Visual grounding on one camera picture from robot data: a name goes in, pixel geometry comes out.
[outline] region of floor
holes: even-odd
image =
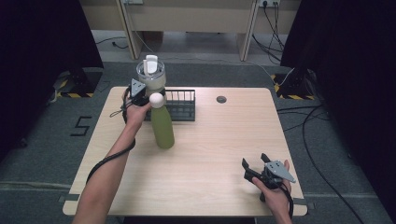
[[[129,49],[125,48],[127,41],[123,31],[92,31],[92,33],[96,43],[101,42],[97,46],[104,62],[129,63],[136,61],[132,59]],[[279,44],[275,40],[271,42],[271,35],[256,35],[256,38],[264,46],[280,50]],[[284,44],[287,36],[280,35],[279,39]],[[120,48],[113,46],[112,42],[115,42]],[[272,52],[277,58],[281,58],[280,52]],[[146,43],[138,61],[142,61],[148,54],[155,54],[164,62],[169,63],[279,65],[279,61],[264,53],[253,39],[250,43],[247,60],[241,62],[236,46],[236,34],[165,32],[162,43],[155,41]]]

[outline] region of forearm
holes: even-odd
[[[273,216],[275,217],[276,224],[291,224],[291,218],[289,213],[280,213],[273,211]]]
[[[106,156],[114,155],[129,147],[134,141],[138,129],[139,126],[126,125]],[[114,160],[106,162],[92,175],[81,194],[75,217],[76,223],[105,221],[119,188],[128,155],[129,152],[126,152]]]

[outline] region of black curtain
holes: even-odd
[[[316,72],[341,137],[393,222],[395,12],[396,2],[390,0],[302,0],[281,62]]]
[[[24,137],[65,71],[103,67],[78,0],[0,2],[0,160]]]

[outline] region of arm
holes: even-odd
[[[285,167],[289,170],[290,165],[288,161],[285,161]],[[265,185],[256,177],[252,179],[253,183],[258,189],[262,191],[265,196],[265,202],[270,208],[272,214],[276,219],[277,224],[290,224],[291,219],[289,217],[289,201],[285,194],[280,189],[268,189]],[[283,180],[283,184],[291,192],[291,185],[289,180]]]
[[[106,156],[129,147],[142,126],[150,104],[128,107],[128,121]],[[105,223],[107,213],[119,188],[129,152],[101,166],[88,181],[78,202],[73,223]]]

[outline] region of wooden table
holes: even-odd
[[[78,169],[70,194],[79,195],[88,173],[112,147],[124,121],[109,115],[120,109],[125,87],[111,90]],[[261,154],[290,161],[291,196],[303,198],[271,93],[264,88],[172,88],[195,90],[195,121],[174,121],[176,143],[156,146],[149,121],[136,136],[119,191],[111,206],[114,216],[261,217],[271,212],[259,200],[260,191],[244,179],[241,165],[261,171]],[[226,103],[217,102],[225,96]],[[73,216],[78,201],[66,201],[64,213]],[[303,216],[305,205],[295,205]]]

